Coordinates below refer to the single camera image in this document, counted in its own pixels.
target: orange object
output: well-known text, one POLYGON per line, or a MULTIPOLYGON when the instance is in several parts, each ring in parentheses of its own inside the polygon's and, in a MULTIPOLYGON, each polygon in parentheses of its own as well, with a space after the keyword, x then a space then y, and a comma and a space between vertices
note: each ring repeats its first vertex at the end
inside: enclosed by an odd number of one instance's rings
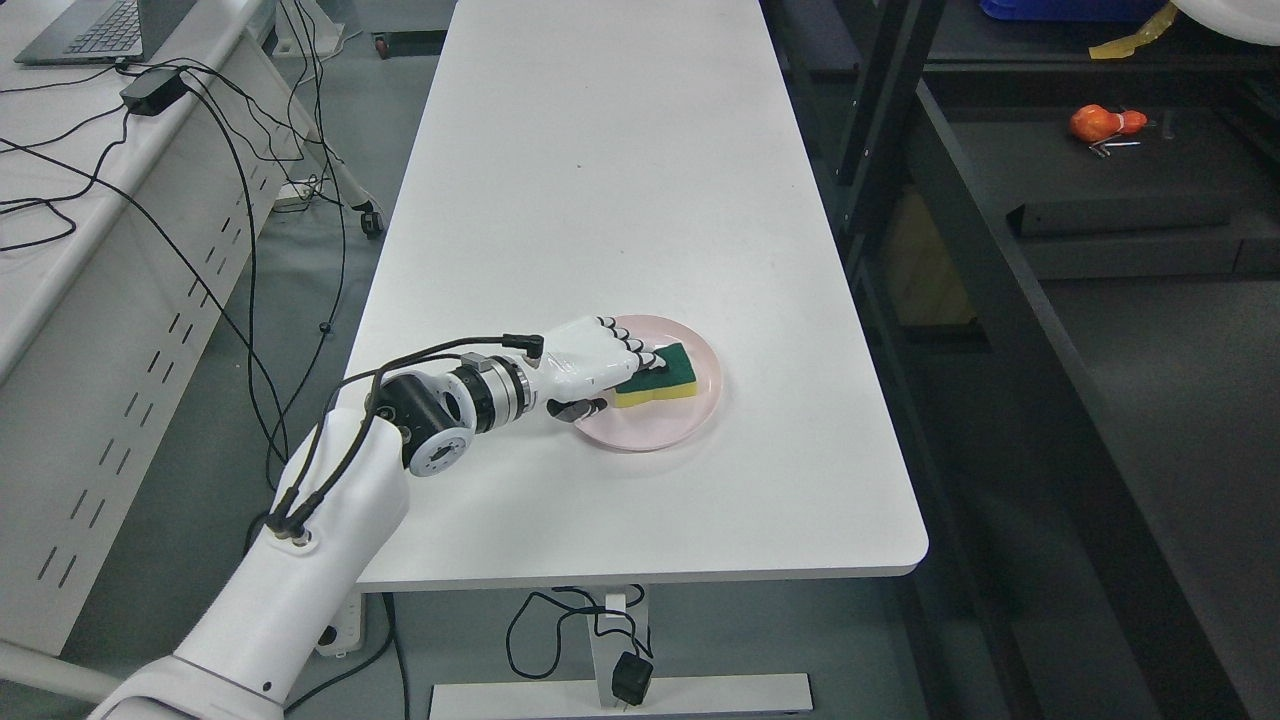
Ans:
POLYGON ((1071 135, 1094 143, 1112 135, 1133 135, 1147 124, 1147 115, 1137 110, 1112 113, 1102 105, 1085 105, 1071 115, 1071 135))

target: white table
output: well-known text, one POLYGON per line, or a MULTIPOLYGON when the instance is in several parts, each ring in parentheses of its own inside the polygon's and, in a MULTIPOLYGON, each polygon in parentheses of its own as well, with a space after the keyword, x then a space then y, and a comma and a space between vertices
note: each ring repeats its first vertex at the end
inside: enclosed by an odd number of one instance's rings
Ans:
MULTIPOLYGON (((283 118, 288 87, 242 33, 261 3, 197 3, 151 61, 201 60, 283 118)), ((68 4, 0 5, 0 87, 67 82, 101 69, 10 61, 68 4)), ((0 95, 0 137, 56 136, 119 105, 129 82, 109 72, 82 85, 0 95)), ((266 137, 244 102, 214 86, 229 123, 265 156, 266 137)), ((293 118, 300 128, 310 123, 293 118)), ((41 151, 88 170, 120 137, 120 114, 95 120, 41 151)), ((294 150, 285 128, 273 129, 271 145, 279 154, 294 150)), ((283 173, 255 159, 246 142, 237 146, 261 228, 283 173)), ((111 151, 102 177, 157 218, 212 296, 225 301, 248 256, 250 227, 239 176, 209 113, 184 97, 155 118, 131 118, 128 142, 111 151)), ((58 196, 83 184, 23 152, 0 155, 0 197, 58 196)), ((219 314, 177 254, 116 193, 95 187, 60 209, 78 223, 74 234, 0 254, 0 676, 93 698, 104 679, 47 656, 61 651, 219 314)), ((5 215, 0 245, 61 227, 44 210, 5 215)))
MULTIPOLYGON (((412 483, 358 589, 900 575, 924 556, 754 0, 458 5, 348 372, 594 314, 705 337, 726 375, 712 420, 652 454, 541 410, 481 436, 412 483)), ((495 689, 531 707, 556 685, 495 689)), ((443 700, 433 716, 468 716, 443 700)))

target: sponge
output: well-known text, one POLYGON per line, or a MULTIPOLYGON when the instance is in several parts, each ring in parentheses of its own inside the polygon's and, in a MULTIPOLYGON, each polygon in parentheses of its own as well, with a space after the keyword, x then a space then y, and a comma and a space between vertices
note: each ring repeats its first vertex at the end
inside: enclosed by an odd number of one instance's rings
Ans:
POLYGON ((667 361, 666 368, 640 370, 631 379, 613 388, 617 407, 631 407, 650 400, 676 400, 698 395, 698 375, 694 364, 681 343, 668 345, 657 351, 667 361))

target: white power strip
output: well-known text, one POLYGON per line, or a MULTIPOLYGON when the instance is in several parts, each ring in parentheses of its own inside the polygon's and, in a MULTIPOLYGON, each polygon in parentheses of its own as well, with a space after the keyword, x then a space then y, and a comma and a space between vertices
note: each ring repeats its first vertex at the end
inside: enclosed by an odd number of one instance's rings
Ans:
POLYGON ((342 601, 329 628, 316 642, 316 653, 325 657, 343 657, 365 646, 365 596, 353 592, 342 601))
POLYGON ((311 202, 311 197, 320 192, 321 181, 312 176, 305 181, 285 181, 280 186, 280 192, 275 196, 275 204, 271 205, 271 210, 296 210, 298 208, 306 208, 311 202))

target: white robotic arm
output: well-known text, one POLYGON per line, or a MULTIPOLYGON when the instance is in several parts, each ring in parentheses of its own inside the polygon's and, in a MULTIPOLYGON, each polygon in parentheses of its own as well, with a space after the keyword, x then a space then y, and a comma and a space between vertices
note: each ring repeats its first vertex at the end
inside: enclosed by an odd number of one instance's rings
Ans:
POLYGON ((564 420, 595 413, 604 401, 594 396, 662 365, 611 318, 507 337, 525 354, 465 355, 443 375, 371 373, 381 382, 366 411, 333 410, 303 441, 268 527, 178 650, 131 675, 90 717, 283 717, 316 638, 408 512, 406 469, 439 473, 476 434, 538 404, 564 420))

